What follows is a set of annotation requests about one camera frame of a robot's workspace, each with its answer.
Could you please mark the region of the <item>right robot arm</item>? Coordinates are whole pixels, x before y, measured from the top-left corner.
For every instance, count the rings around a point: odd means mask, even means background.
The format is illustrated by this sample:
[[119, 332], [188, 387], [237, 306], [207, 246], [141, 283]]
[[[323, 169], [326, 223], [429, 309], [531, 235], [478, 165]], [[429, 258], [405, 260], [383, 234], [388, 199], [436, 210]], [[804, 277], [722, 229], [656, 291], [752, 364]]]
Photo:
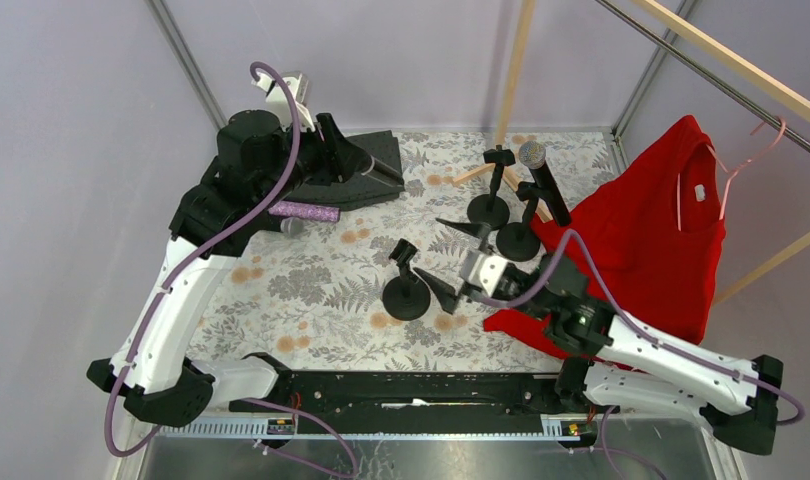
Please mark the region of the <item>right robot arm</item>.
[[733, 449], [772, 453], [782, 424], [780, 360], [768, 355], [739, 359], [707, 350], [643, 322], [610, 293], [603, 299], [591, 296], [589, 283], [603, 281], [598, 270], [585, 274], [564, 254], [569, 243], [584, 244], [574, 230], [525, 272], [487, 243], [486, 225], [451, 226], [481, 241], [463, 260], [461, 285], [454, 287], [421, 268], [415, 270], [417, 277], [448, 312], [467, 300], [546, 318], [543, 336], [568, 355], [550, 395], [565, 410], [672, 415]]

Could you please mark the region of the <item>black microphone silver grille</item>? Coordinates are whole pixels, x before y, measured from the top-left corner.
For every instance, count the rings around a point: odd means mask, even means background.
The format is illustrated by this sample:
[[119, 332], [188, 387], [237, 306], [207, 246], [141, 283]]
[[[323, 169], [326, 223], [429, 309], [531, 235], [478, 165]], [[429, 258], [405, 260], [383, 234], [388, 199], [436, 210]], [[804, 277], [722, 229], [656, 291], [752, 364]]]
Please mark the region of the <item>black microphone silver grille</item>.
[[572, 219], [560, 189], [546, 161], [546, 147], [538, 141], [524, 142], [517, 155], [518, 160], [530, 171], [534, 183], [545, 192], [544, 202], [553, 221], [561, 226], [569, 226]]

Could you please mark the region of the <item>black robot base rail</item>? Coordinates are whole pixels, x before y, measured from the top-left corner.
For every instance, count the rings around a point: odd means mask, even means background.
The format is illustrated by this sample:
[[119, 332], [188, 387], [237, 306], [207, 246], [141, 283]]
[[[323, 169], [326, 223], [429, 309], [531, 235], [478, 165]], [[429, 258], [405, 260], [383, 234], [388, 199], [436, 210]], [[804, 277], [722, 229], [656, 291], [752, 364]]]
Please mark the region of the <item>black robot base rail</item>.
[[544, 415], [604, 412], [562, 389], [554, 374], [298, 370], [282, 373], [262, 406], [230, 402], [232, 412], [277, 406], [317, 416], [347, 434], [535, 434]]

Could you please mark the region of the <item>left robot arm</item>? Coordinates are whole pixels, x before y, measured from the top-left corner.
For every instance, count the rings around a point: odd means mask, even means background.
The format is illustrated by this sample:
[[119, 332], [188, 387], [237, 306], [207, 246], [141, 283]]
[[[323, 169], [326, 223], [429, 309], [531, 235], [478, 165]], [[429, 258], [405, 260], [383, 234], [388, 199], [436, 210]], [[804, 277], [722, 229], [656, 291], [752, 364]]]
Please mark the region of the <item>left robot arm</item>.
[[213, 406], [267, 397], [278, 380], [269, 356], [194, 361], [187, 348], [271, 203], [306, 184], [402, 190], [399, 153], [363, 141], [343, 135], [328, 113], [301, 133], [265, 110], [233, 115], [217, 133], [215, 158], [171, 221], [164, 263], [140, 319], [116, 354], [90, 364], [88, 379], [121, 397], [138, 420], [162, 427], [186, 426]]

